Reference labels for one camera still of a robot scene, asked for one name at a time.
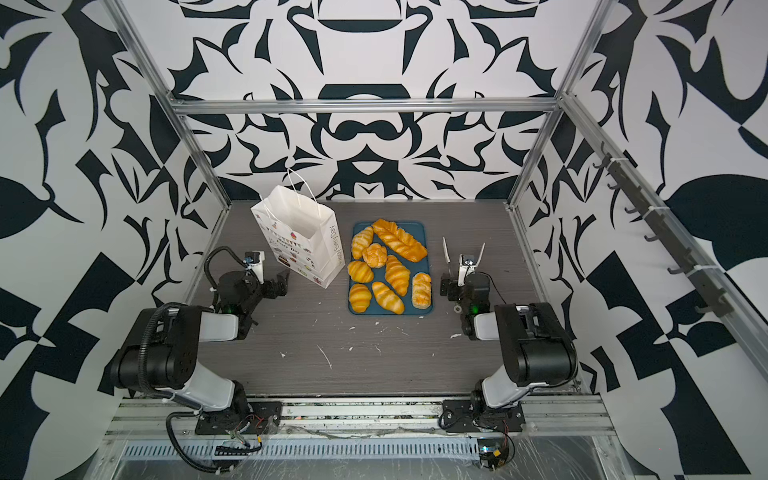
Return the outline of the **long braided fake bread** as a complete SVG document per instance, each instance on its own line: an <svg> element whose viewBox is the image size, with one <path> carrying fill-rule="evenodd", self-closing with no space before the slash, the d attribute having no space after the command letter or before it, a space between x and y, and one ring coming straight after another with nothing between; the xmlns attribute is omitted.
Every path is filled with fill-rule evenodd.
<svg viewBox="0 0 768 480"><path fill-rule="evenodd" d="M379 239L403 259L418 263L427 257L427 248L397 223L379 219L372 224L372 228Z"/></svg>

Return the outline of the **white paper gift bag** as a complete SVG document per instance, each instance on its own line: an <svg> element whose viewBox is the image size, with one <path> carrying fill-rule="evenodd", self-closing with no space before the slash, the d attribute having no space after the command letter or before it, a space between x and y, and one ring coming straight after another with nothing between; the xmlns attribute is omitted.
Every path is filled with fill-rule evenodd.
<svg viewBox="0 0 768 480"><path fill-rule="evenodd" d="M278 262L326 289L346 265L335 211L302 194L295 181L309 185L293 169L287 178L289 188L276 186L251 213Z"/></svg>

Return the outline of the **round knotted fake bread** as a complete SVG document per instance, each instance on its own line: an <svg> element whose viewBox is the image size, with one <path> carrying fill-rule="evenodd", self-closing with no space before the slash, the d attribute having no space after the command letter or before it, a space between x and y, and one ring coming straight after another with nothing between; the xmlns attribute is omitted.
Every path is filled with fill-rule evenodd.
<svg viewBox="0 0 768 480"><path fill-rule="evenodd" d="M372 269L384 267L388 259L387 248L378 243L371 243L362 253L365 263Z"/></svg>

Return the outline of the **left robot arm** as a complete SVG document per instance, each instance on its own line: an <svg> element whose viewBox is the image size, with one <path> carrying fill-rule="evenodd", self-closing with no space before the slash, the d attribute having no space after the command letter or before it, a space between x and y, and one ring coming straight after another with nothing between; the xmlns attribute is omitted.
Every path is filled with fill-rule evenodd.
<svg viewBox="0 0 768 480"><path fill-rule="evenodd" d="M195 411L247 416L244 387L205 367L199 346L245 339L259 303L287 294L289 275L285 269L265 280L259 267L246 267L211 285L209 306L169 302L141 310L109 364L112 384Z"/></svg>

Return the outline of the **flaky fake pastry right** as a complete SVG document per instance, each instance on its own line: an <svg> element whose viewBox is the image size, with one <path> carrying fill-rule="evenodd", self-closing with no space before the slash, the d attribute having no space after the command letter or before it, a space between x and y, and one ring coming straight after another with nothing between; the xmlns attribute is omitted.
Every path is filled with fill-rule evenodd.
<svg viewBox="0 0 768 480"><path fill-rule="evenodd" d="M420 310L432 305L432 278L424 272L417 273L412 279L412 305Z"/></svg>

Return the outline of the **fake croissant middle left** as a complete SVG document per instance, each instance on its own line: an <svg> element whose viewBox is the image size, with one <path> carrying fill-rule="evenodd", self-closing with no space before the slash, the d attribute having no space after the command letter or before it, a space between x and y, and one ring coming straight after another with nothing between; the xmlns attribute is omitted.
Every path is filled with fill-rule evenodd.
<svg viewBox="0 0 768 480"><path fill-rule="evenodd" d="M364 261L352 261L348 264L347 272L353 282L366 284L374 279L374 272Z"/></svg>

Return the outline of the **fake croissant bottom left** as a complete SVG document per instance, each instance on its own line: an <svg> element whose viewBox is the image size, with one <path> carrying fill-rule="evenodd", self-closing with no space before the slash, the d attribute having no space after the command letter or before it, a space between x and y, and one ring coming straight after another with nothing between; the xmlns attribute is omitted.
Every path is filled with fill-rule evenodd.
<svg viewBox="0 0 768 480"><path fill-rule="evenodd" d="M348 301L354 313L365 313L372 301L371 291L367 285L355 283L350 287Z"/></svg>

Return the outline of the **fake croissant top left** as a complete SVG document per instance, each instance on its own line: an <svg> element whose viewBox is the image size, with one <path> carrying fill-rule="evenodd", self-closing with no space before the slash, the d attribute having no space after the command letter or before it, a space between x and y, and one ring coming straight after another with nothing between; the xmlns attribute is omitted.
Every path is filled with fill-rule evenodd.
<svg viewBox="0 0 768 480"><path fill-rule="evenodd" d="M363 252L373 242L374 231L371 226L368 226L354 235L351 244L351 253L354 260L360 260L363 257Z"/></svg>

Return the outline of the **teal plastic tray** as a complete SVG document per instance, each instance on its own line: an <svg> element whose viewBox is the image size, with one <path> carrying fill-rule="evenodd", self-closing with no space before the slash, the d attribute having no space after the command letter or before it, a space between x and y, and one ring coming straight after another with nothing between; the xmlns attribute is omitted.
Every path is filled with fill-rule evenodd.
<svg viewBox="0 0 768 480"><path fill-rule="evenodd" d="M403 228L407 233L411 234L423 246L426 245L426 232L425 232L424 225L421 222L397 221L397 224L399 227ZM351 233L353 235L358 234L361 231L363 231L365 227L368 227L371 225L372 225L371 222L357 222L352 227ZM412 278L418 273L425 273L427 275L430 274L429 258L427 256L425 256L419 262L410 262L402 258L399 254L396 254L396 257L410 271ZM373 272L374 272L374 280L376 282L385 283L384 268L374 269ZM412 286L412 278L409 280L409 286ZM424 309L414 306L412 304L411 290L408 290L408 294L405 297L403 297L402 300L405 305L405 310L403 313L404 316L425 316L428 313L430 313L433 309L432 305ZM354 315L358 315L358 316L387 316L387 315L391 316L393 315L393 312L387 311L386 309L381 307L375 299L372 300L370 306L366 309L365 312L361 312L361 313L354 312L351 305L349 305L349 310Z"/></svg>

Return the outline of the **small electronics board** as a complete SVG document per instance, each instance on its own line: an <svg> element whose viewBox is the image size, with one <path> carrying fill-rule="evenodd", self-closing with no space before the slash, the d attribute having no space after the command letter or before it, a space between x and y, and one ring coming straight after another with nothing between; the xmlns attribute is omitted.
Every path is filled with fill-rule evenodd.
<svg viewBox="0 0 768 480"><path fill-rule="evenodd" d="M506 466L516 454L512 440L506 439L501 443L480 443L478 466L490 471L496 471Z"/></svg>

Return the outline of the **black hook rack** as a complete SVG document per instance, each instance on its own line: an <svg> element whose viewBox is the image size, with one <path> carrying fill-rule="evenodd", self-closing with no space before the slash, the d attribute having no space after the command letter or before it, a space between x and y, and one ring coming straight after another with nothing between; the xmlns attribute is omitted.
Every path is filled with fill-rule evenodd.
<svg viewBox="0 0 768 480"><path fill-rule="evenodd" d="M660 243L674 261L667 272L685 276L702 297L705 306L698 307L696 311L712 313L720 318L733 313L734 307L727 298L728 290L724 282L717 278L719 268L697 250L691 235L642 178L630 159L612 155L604 145L600 146L600 156L594 167L605 170L613 178L614 182L609 185L611 190L618 190L627 197L631 206L625 212L642 219L652 231L644 239Z"/></svg>

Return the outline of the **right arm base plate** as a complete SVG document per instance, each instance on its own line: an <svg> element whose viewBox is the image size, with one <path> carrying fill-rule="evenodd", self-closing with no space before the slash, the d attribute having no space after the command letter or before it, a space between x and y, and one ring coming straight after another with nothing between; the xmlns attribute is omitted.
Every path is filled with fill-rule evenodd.
<svg viewBox="0 0 768 480"><path fill-rule="evenodd" d="M521 433L526 419L522 408L489 409L469 399L444 400L438 427L448 433Z"/></svg>

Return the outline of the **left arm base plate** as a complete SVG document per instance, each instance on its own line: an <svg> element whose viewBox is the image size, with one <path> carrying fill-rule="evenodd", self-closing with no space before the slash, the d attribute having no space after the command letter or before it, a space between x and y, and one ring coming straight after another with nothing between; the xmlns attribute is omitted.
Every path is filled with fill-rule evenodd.
<svg viewBox="0 0 768 480"><path fill-rule="evenodd" d="M197 435L224 435L230 431L240 434L265 434L280 425L283 403L279 401L250 401L244 410L231 407L217 412L204 412L198 419Z"/></svg>

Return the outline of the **aluminium front rail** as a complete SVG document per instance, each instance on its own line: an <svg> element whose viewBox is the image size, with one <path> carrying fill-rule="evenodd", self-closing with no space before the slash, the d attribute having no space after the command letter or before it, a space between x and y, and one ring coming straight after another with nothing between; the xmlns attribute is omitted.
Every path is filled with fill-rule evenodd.
<svg viewBox="0 0 768 480"><path fill-rule="evenodd" d="M448 433L437 425L444 400L466 396L401 397L254 397L251 401L283 403L281 422L265 434L346 439L395 435L475 435L498 432ZM598 396L533 395L521 400L527 436L613 436L615 427Z"/></svg>

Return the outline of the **aluminium cage frame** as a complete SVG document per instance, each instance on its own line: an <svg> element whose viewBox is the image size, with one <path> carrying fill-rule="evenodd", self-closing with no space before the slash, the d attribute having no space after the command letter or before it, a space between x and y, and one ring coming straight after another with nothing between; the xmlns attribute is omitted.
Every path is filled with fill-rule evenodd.
<svg viewBox="0 0 768 480"><path fill-rule="evenodd" d="M133 23L125 5L120 1L107 1L104 8L110 20L115 24L118 35L132 53L139 68L146 76L153 92L158 95L161 108L168 117L174 131L180 137L183 145L189 150L196 166L201 169L203 176L214 188L216 198L224 207L229 207L231 200L215 174L205 153L195 139L185 118L188 115L208 114L241 114L241 113L338 113L338 114L380 114L380 113L444 113L444 112L504 112L504 111L536 111L549 113L543 128L536 137L530 157L524 165L521 178L527 180L536 160L543 152L545 141L549 140L556 124L562 116L567 116L590 143L594 151L600 155L600 146L612 155L623 156L621 150L610 136L597 125L587 112L584 105L577 99L572 88L575 75L581 63L586 59L590 49L596 43L611 8L611 1L601 1L591 14L585 35L576 50L574 62L567 69L567 75L560 93L553 97L538 98L498 98L498 99L330 99L330 100L256 100L256 101L210 101L194 100L181 101L168 90L163 81L159 67L150 55L146 43L141 39L138 27ZM727 298L734 307L734 312L720 318L731 335L744 350L747 358L761 374L767 373L767 323L762 320L759 312L739 291L735 282L727 278L725 271L718 267L717 278L724 282L728 290Z"/></svg>

